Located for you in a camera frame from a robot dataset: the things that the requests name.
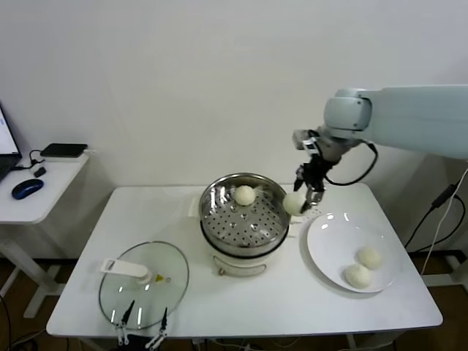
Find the lid handle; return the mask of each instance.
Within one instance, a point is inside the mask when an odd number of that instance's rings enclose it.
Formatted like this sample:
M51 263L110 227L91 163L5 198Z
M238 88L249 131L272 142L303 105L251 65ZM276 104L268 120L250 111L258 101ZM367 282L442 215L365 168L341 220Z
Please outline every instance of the lid handle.
M114 260L113 258L106 258L101 265L100 271L103 273L120 274L122 276L132 276L140 284L147 284L151 280L151 272L146 266Z

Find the white wall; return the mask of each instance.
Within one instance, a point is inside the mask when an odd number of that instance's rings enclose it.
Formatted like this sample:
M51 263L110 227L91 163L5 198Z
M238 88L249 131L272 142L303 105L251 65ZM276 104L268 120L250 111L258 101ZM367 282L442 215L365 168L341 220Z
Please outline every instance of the white wall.
M320 125L336 89L467 83L467 16L461 0L0 0L0 100L30 146L101 151L83 218L112 186L207 184L236 171L291 182L305 160L291 133ZM380 151L366 182L406 233L412 218L395 207L419 215L427 202L405 193L413 175L437 193L445 168ZM356 177L370 159L358 148L331 176ZM57 226L66 243L70 224ZM77 255L89 226L75 232Z

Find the floor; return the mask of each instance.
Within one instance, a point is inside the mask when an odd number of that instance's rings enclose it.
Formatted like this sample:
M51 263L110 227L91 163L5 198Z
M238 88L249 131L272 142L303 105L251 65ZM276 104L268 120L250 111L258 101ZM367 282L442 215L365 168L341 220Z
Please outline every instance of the floor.
M415 265L420 267L421 260L416 259ZM13 266L6 260L0 260L0 286L7 280ZM60 270L57 277L58 282L66 282L72 273L73 265L65 265ZM428 266L428 273L448 273L450 268L440 258L431 259ZM38 316L33 320L23 319L23 311L30 297L36 289L35 283L23 273L20 273L15 283L5 296L10 317L12 320L12 339L26 333L40 331L45 328L48 318L53 311L58 298L48 298L42 305ZM430 289L437 305L444 315L444 323L438 328L431 328L419 331L408 331L400 336L396 345L382 348L382 351L460 351L468 350L468 295L461 287L435 287ZM0 308L0 350L7 348L7 321L3 308ZM37 338L40 351L90 351L86 345L79 345L77 339L54 338L46 332ZM264 350L292 350L292 351L337 351L347 347L345 336L314 336L303 337L297 340L294 345L288 348L278 346L278 344L288 345L295 341L292 339L253 339L246 340L244 344L250 342L256 347ZM242 340L223 340L220 342L239 345ZM163 345L164 351L189 351L192 343L188 340L168 340ZM206 350L205 345L200 345L201 350ZM216 345L212 342L208 345L210 351L237 350L238 347L226 347Z

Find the computer mouse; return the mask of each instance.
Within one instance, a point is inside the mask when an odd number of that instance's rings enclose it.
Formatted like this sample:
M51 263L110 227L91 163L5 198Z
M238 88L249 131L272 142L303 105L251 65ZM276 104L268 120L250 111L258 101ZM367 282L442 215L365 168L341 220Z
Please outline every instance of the computer mouse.
M15 186L12 190L12 196L16 200L22 200L30 194L35 193L37 190L44 186L44 182L40 179L28 179Z

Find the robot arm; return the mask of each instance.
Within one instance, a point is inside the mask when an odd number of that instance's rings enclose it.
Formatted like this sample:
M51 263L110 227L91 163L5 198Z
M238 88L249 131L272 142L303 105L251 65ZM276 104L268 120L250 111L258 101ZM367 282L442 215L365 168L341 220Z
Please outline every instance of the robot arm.
M311 157L296 172L294 190L307 187L303 211L321 201L327 172L361 143L468 159L468 86L342 89L327 101L324 121L292 137Z

